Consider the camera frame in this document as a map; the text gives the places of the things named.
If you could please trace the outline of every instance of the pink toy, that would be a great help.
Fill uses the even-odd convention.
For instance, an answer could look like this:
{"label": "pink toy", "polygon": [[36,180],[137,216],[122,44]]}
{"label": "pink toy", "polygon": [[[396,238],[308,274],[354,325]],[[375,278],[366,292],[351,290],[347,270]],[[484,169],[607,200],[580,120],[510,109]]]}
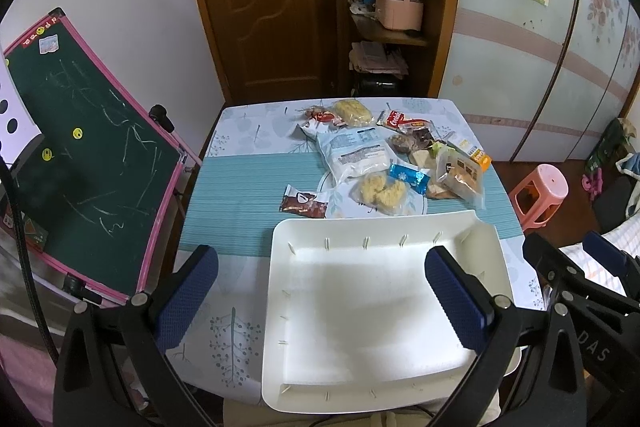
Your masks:
{"label": "pink toy", "polygon": [[600,167],[589,176],[582,175],[582,188],[589,193],[589,200],[593,203],[596,196],[602,193],[602,169]]}
{"label": "pink toy", "polygon": [[562,172],[540,164],[509,193],[523,230],[544,227],[569,193]]}

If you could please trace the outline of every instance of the wooden floor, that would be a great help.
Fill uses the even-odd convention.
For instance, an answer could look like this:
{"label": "wooden floor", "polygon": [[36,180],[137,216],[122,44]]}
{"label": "wooden floor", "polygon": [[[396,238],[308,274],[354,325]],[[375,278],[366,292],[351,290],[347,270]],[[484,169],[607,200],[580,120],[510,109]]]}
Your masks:
{"label": "wooden floor", "polygon": [[[500,181],[502,181],[502,185],[504,185],[507,192],[510,192],[538,164],[494,162],[493,165],[500,177]],[[537,229],[536,232],[559,248],[580,243],[585,233],[590,230],[599,232],[600,227],[591,210],[589,197],[581,184],[584,161],[568,160],[564,163],[553,165],[558,167],[564,174],[569,184],[569,195],[546,226]],[[525,235],[530,232],[533,232],[533,229],[527,230]]]}

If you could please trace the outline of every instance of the blue gripper pad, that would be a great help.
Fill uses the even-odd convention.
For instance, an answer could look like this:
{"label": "blue gripper pad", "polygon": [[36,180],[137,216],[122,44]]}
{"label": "blue gripper pad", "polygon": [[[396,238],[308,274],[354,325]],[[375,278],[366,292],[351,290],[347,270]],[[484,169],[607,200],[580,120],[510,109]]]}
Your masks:
{"label": "blue gripper pad", "polygon": [[159,288],[159,302],[164,306],[155,320],[154,338],[161,353],[177,347],[198,308],[218,277],[218,254],[199,245],[184,265],[171,275],[173,280]]}
{"label": "blue gripper pad", "polygon": [[582,249],[615,277],[626,275],[626,255],[596,232],[587,232]]}
{"label": "blue gripper pad", "polygon": [[475,277],[462,270],[444,247],[428,251],[424,274],[460,343],[479,355],[488,342],[488,326],[494,318],[489,293]]}

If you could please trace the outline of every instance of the screw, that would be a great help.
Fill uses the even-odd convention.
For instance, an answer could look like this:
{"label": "screw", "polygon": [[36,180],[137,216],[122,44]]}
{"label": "screw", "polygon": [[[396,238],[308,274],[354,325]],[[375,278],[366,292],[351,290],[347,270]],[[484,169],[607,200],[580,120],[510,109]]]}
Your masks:
{"label": "screw", "polygon": [[148,300],[149,296],[144,292],[140,292],[133,295],[133,297],[131,298],[131,304],[133,304],[134,306],[143,306]]}
{"label": "screw", "polygon": [[556,313],[558,315],[562,315],[562,317],[564,317],[569,312],[569,309],[567,309],[567,307],[562,304],[562,302],[556,303],[554,309],[556,310]]}
{"label": "screw", "polygon": [[494,302],[496,306],[498,306],[499,308],[502,308],[503,310],[511,306],[511,299],[508,298],[506,295],[496,295],[494,297]]}
{"label": "screw", "polygon": [[89,305],[86,302],[80,301],[74,306],[74,312],[77,314],[84,313],[88,307]]}

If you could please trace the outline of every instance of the blue snack package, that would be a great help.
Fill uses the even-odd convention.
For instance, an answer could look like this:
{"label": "blue snack package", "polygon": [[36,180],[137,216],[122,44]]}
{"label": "blue snack package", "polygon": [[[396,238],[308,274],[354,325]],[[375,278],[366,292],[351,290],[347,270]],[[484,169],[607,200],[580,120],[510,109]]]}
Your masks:
{"label": "blue snack package", "polygon": [[429,184],[429,175],[424,172],[417,171],[411,167],[405,167],[398,163],[392,163],[389,167],[389,176],[408,183],[410,187],[418,192],[421,196],[427,193],[427,185]]}

